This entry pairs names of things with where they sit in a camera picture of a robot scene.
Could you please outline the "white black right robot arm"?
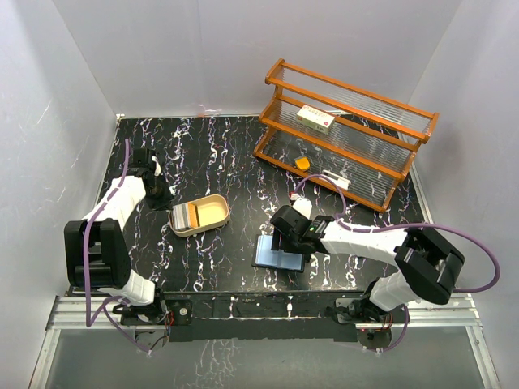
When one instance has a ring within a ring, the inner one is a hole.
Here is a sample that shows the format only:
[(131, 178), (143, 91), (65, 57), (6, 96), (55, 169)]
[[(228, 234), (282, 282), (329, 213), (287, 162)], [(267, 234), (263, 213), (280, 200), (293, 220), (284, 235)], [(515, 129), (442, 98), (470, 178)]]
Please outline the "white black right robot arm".
[(311, 220), (290, 205), (276, 211), (271, 224), (281, 244), (297, 254), (352, 254), (396, 267), (396, 273), (372, 281), (364, 298), (352, 306), (350, 316), (363, 314), (373, 322), (410, 301), (447, 304), (465, 262), (463, 254), (432, 227), (384, 230), (331, 216)]

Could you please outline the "black blue card holder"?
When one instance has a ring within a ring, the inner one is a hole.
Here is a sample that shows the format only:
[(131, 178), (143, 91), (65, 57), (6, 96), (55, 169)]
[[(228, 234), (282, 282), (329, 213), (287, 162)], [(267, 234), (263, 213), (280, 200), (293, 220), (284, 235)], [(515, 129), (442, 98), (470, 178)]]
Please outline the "black blue card holder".
[(302, 254), (290, 253), (284, 250), (271, 250), (272, 235), (259, 235), (256, 238), (253, 267), (273, 270), (303, 272), (305, 262)]

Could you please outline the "beige oval plastic tray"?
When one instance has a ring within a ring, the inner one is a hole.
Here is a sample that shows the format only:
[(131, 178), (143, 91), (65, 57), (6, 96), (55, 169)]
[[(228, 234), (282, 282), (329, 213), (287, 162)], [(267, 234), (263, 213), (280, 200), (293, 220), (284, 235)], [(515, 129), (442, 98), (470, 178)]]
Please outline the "beige oval plastic tray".
[(210, 229), (224, 226), (229, 220), (229, 206), (226, 199), (219, 194), (211, 194), (200, 199), (191, 200), (197, 206), (199, 227), (186, 231), (174, 230), (171, 211), (168, 215), (169, 227), (179, 237), (189, 237), (204, 233)]

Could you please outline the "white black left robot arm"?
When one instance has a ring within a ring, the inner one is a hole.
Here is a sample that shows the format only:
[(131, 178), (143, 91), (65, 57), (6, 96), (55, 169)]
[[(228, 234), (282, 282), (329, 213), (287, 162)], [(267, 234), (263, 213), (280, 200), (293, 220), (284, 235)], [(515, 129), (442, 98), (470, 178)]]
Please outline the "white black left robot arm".
[(112, 180), (100, 202), (81, 220), (64, 228), (67, 277), (70, 285), (119, 296), (150, 323), (167, 314), (167, 303), (156, 296), (156, 285), (131, 269), (123, 236), (126, 222), (141, 203), (156, 212), (172, 207), (173, 195), (156, 152), (136, 148), (125, 159), (121, 177)]

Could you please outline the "stack of credit cards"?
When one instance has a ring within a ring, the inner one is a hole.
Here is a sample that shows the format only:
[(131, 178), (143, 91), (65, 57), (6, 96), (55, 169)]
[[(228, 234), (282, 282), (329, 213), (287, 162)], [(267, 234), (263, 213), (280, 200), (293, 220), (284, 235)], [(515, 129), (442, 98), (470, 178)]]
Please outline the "stack of credit cards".
[(199, 227), (198, 210), (193, 202), (175, 205), (171, 216), (174, 230), (186, 231)]

